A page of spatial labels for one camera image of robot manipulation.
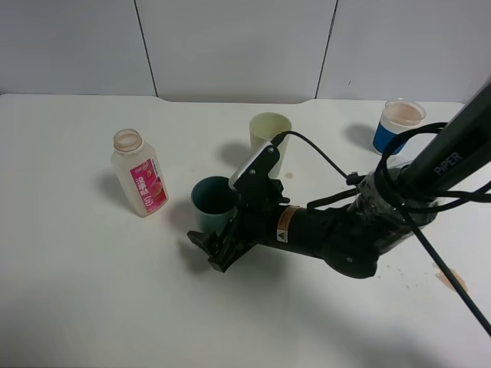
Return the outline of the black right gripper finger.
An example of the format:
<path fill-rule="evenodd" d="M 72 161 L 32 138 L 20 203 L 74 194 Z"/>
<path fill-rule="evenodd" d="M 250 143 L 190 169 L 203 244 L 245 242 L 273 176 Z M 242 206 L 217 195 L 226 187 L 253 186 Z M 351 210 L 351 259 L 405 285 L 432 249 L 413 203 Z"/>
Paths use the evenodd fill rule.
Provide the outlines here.
<path fill-rule="evenodd" d="M 202 233 L 196 231 L 188 231 L 188 239 L 198 248 L 203 250 L 207 255 L 215 255 L 217 253 L 217 244 L 219 237 L 215 232 Z"/>

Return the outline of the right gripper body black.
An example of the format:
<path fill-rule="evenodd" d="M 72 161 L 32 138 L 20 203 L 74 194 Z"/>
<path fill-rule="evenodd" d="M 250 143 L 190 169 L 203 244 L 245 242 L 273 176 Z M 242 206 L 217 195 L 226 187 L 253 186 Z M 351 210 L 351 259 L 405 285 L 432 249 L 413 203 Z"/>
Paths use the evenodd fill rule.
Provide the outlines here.
<path fill-rule="evenodd" d="M 292 205 L 268 211 L 239 209 L 213 244 L 209 263 L 224 272 L 256 245 L 323 259 L 330 238 L 330 212 Z"/>

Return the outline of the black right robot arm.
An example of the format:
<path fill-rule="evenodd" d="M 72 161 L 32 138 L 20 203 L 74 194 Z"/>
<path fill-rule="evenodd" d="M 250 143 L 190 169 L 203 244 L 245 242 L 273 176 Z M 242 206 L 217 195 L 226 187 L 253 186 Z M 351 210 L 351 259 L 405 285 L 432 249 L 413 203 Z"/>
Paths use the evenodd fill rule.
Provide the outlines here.
<path fill-rule="evenodd" d="M 226 271 L 256 245 L 325 261 L 350 278 L 369 278 L 379 257 L 431 223 L 438 212 L 488 202 L 490 187 L 455 185 L 490 161 L 490 88 L 483 87 L 448 123 L 397 134 L 377 168 L 346 176 L 348 189 L 305 207 L 292 206 L 282 183 L 269 178 L 280 133 L 229 181 L 239 201 L 222 230 L 188 232 L 217 271 Z"/>

